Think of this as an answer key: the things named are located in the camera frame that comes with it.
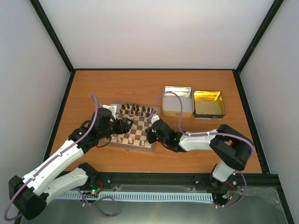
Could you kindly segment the wooden chess board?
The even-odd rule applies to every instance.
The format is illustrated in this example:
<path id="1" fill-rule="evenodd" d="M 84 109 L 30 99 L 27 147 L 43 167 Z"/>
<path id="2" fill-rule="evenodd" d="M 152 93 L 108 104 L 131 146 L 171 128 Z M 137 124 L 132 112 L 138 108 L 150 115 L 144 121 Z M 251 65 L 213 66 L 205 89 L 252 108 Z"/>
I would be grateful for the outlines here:
<path id="1" fill-rule="evenodd" d="M 118 105 L 116 118 L 128 118 L 133 120 L 133 125 L 130 131 L 126 134 L 114 134 L 116 142 L 112 142 L 112 138 L 105 138 L 100 141 L 100 145 L 108 144 L 112 147 L 124 148 L 126 150 L 136 150 L 147 153 L 153 153 L 156 148 L 156 143 L 148 143 L 146 138 L 145 129 L 151 127 L 151 123 L 148 122 L 148 118 L 152 115 L 152 108 L 154 108 L 153 114 L 160 115 L 161 108 L 159 106 L 145 105 L 139 103 L 114 101 Z M 121 105 L 125 105 L 125 110 L 122 110 Z M 145 112 L 142 111 L 142 106 L 145 106 Z M 122 138 L 122 143 L 118 142 L 118 137 Z M 128 139 L 132 138 L 133 143 L 130 144 Z"/>

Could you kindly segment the black frame rail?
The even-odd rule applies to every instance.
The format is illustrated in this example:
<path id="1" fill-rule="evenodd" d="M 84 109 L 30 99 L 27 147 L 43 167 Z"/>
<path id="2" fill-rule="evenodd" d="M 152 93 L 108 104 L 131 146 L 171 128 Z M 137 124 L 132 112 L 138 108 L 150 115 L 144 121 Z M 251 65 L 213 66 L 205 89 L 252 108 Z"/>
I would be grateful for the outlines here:
<path id="1" fill-rule="evenodd" d="M 66 192 L 78 187 L 82 190 L 91 190 L 103 184 L 104 189 L 112 189 L 118 185 L 150 185 L 150 186 L 194 186 L 196 190 L 208 193 L 223 193 L 229 189 L 237 191 L 248 187 L 275 187 L 278 191 L 282 186 L 278 175 L 271 174 L 235 174 L 221 183 L 208 173 L 116 173 L 95 172 L 79 174 L 78 171 L 62 172 L 57 178 L 45 184 L 46 190 Z"/>

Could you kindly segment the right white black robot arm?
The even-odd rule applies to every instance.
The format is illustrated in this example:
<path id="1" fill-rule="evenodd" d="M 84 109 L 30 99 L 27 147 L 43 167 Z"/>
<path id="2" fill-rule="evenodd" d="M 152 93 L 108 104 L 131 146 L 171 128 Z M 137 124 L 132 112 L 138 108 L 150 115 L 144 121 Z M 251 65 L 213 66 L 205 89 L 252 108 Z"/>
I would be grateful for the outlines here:
<path id="1" fill-rule="evenodd" d="M 206 133 L 175 132 L 163 120 L 145 129 L 147 141 L 161 143 L 175 153 L 211 150 L 220 158 L 212 169 L 207 186 L 220 189 L 235 171 L 243 171 L 254 153 L 252 141 L 228 125 Z"/>

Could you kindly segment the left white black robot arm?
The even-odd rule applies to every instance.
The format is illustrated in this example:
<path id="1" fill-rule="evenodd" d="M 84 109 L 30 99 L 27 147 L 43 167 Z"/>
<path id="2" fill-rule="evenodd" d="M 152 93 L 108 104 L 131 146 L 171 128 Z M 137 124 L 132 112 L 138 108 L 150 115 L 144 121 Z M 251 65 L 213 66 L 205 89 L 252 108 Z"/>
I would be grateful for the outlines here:
<path id="1" fill-rule="evenodd" d="M 72 162 L 98 145 L 101 139 L 128 133 L 133 120 L 116 117 L 116 105 L 96 108 L 90 120 L 75 129 L 64 144 L 47 160 L 23 177 L 13 176 L 8 182 L 10 205 L 27 220 L 34 219 L 60 194 L 85 185 L 92 188 L 97 171 L 88 163 L 80 164 L 68 175 L 58 175 Z"/>

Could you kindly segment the silver open tin box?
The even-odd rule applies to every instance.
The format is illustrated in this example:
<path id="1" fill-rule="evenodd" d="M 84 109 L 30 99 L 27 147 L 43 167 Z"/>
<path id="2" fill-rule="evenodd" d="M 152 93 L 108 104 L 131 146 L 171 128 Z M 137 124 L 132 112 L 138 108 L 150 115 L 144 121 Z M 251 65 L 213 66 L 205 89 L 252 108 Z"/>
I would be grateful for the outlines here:
<path id="1" fill-rule="evenodd" d="M 182 117 L 191 117 L 194 113 L 193 88 L 182 86 L 165 86 L 163 88 L 164 116 L 179 117 L 181 105 L 183 107 Z"/>

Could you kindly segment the gold tin lid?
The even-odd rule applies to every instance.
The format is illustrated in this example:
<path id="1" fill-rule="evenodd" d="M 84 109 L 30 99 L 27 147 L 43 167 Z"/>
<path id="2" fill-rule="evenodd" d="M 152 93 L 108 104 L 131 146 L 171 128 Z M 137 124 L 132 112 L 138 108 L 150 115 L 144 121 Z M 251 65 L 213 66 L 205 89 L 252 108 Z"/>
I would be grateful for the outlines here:
<path id="1" fill-rule="evenodd" d="M 220 91 L 195 91 L 193 98 L 195 119 L 223 119 L 226 115 Z"/>

